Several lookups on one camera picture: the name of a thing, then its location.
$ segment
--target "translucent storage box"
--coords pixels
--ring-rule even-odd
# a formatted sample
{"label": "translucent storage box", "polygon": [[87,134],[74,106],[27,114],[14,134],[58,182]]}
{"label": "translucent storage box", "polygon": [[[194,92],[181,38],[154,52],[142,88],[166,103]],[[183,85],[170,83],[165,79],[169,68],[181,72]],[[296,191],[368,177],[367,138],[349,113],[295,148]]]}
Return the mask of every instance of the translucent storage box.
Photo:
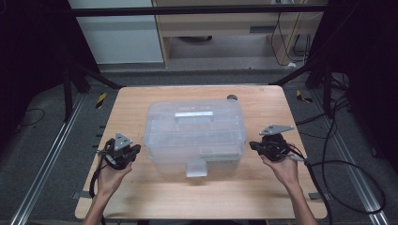
{"label": "translucent storage box", "polygon": [[245,151],[246,129],[237,100],[156,102],[148,109],[145,147],[162,173],[207,176],[237,165]]}

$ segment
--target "gray floor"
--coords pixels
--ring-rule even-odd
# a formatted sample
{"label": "gray floor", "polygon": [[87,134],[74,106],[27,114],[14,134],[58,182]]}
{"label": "gray floor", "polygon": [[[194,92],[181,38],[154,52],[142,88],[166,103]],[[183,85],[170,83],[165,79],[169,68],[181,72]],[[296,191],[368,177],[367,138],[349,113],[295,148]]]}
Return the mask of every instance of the gray floor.
{"label": "gray floor", "polygon": [[[134,72],[106,72],[104,76],[125,85],[264,84],[275,82],[294,70],[292,67],[282,67],[277,64],[264,37],[213,37],[209,42],[191,43],[176,38],[173,44],[168,68],[140,67]],[[304,46],[298,45],[298,49],[303,48]],[[321,88],[311,91],[305,89],[303,85],[305,78],[306,75],[300,76],[283,87],[296,121],[321,113],[317,103],[319,101],[308,103],[296,97],[297,90],[301,90],[303,96],[307,98],[317,99],[321,96]],[[95,80],[88,80],[92,85],[89,94],[81,95],[73,92],[74,99],[83,98],[82,108],[30,212],[28,219],[30,224],[80,222],[74,216],[77,200],[71,196],[73,192],[83,188],[97,149],[96,145],[100,141],[100,134],[107,123],[117,95],[117,90],[112,90]],[[98,97],[103,92],[107,93],[107,97],[101,109],[96,109]],[[341,92],[333,91],[335,98],[341,95]],[[39,110],[26,113],[22,121],[26,126],[22,126],[15,134],[7,153],[0,159],[0,224],[9,224],[31,188],[40,167],[43,166],[63,125],[62,86],[56,86],[37,95],[30,103],[29,109]],[[326,136],[328,122],[328,119],[320,118],[298,126],[306,152],[312,162],[320,161],[322,158],[325,140],[319,136]],[[327,159],[344,158],[348,154],[357,165],[365,168],[387,196],[387,206],[383,213],[389,224],[398,224],[396,213],[398,199],[395,194],[398,188],[398,175],[387,160],[372,156],[372,146],[368,142],[368,137],[363,133],[356,115],[349,111],[349,108],[343,108],[336,113],[336,124],[338,133],[329,140]],[[325,190],[321,182],[320,167],[315,167],[314,172],[321,188]],[[333,193],[345,203],[363,209],[362,202],[367,199],[361,198],[362,195],[359,195],[358,191],[365,186],[356,187],[356,180],[349,174],[349,168],[345,166],[326,166],[326,177]],[[370,181],[367,183],[369,191],[380,203],[378,192]],[[388,224],[375,223],[372,221],[375,217],[348,210],[336,200],[330,200],[329,204],[334,224]],[[287,224],[287,222],[289,221],[284,219],[271,220],[269,224]],[[328,219],[322,219],[320,222],[328,224]]]}

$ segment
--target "human hand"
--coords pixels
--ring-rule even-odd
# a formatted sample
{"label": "human hand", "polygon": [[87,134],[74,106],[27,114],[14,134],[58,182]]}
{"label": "human hand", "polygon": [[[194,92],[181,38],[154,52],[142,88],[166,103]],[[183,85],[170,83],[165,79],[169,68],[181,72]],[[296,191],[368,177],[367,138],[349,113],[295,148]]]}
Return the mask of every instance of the human hand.
{"label": "human hand", "polygon": [[101,168],[103,168],[98,178],[98,195],[110,198],[117,191],[126,174],[131,171],[131,164],[130,162],[124,170],[118,171],[109,166],[106,161],[102,161]]}
{"label": "human hand", "polygon": [[275,173],[276,178],[286,187],[291,188],[299,185],[298,163],[290,157],[282,161],[272,162],[264,155],[260,156],[263,163],[268,165]]}

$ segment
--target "wooden table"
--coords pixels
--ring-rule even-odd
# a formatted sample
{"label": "wooden table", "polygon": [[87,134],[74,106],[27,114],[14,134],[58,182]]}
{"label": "wooden table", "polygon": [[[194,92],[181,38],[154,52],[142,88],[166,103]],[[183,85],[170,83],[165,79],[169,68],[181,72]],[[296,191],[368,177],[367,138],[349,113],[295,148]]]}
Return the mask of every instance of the wooden table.
{"label": "wooden table", "polygon": [[[209,172],[207,177],[187,178],[157,172],[145,151],[144,133],[148,106],[155,101],[225,99],[234,94],[240,102],[247,130],[246,152],[235,171]],[[294,218],[292,205],[283,185],[249,146],[261,140],[260,130],[269,124],[294,125],[283,89],[279,86],[163,86],[125,87],[115,101],[99,148],[116,132],[141,144],[142,151],[119,190],[110,200],[104,216],[125,219],[264,219]],[[305,150],[296,129],[283,134],[303,154]],[[89,189],[93,161],[84,190]],[[316,218],[327,215],[321,201],[312,201],[316,192],[303,165],[298,164],[299,181]],[[75,215],[84,218],[91,204],[81,198]]]}

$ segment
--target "gray carpet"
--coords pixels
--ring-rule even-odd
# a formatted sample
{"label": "gray carpet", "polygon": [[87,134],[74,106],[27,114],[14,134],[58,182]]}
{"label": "gray carpet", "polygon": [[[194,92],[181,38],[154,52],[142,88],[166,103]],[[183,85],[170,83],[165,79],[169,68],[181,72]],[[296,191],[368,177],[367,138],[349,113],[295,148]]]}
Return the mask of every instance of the gray carpet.
{"label": "gray carpet", "polygon": [[[283,71],[266,70],[219,70],[219,71],[179,71],[179,72],[151,72],[136,74],[105,74],[110,80],[125,85],[181,85],[181,84],[229,84],[229,83],[270,83],[281,78]],[[74,191],[83,188],[86,175],[91,166],[95,150],[100,141],[100,134],[115,102],[117,90],[112,90],[94,80],[88,79],[92,85],[89,94],[84,95],[84,104],[62,148],[53,170],[42,190],[38,201],[31,212],[32,221],[66,221],[79,222],[74,216],[77,200],[71,198]],[[320,90],[306,92],[302,82],[295,81],[284,88],[286,98],[296,121],[307,119],[320,114],[316,103],[307,103],[296,98],[296,90],[314,97]],[[107,93],[101,107],[96,109],[99,95]],[[55,136],[62,126],[64,107],[62,86],[37,95],[31,102],[29,109],[42,109],[26,113],[24,123],[34,125],[21,127],[15,134],[6,153],[0,161],[0,196],[1,196],[1,224],[8,224],[24,195],[30,188],[36,173],[40,169]],[[387,207],[384,210],[390,224],[398,224],[397,203],[395,190],[398,189],[398,175],[392,170],[387,160],[372,157],[371,146],[355,119],[355,114],[349,108],[341,109],[336,116],[337,128],[344,137],[344,142],[358,165],[365,168],[377,180],[387,196]],[[311,162],[322,158],[324,139],[328,126],[325,119],[320,118],[309,124],[298,126],[307,154]],[[340,158],[335,143],[330,140],[327,148],[327,159]],[[333,193],[339,199],[353,205],[361,206],[360,197],[356,194],[346,168],[341,165],[326,166],[326,177]],[[317,180],[321,181],[320,167],[315,167]],[[369,216],[353,212],[342,207],[335,200],[329,201],[334,224],[373,224]],[[269,224],[286,224],[286,220],[272,220]],[[328,219],[321,221],[328,224]]]}

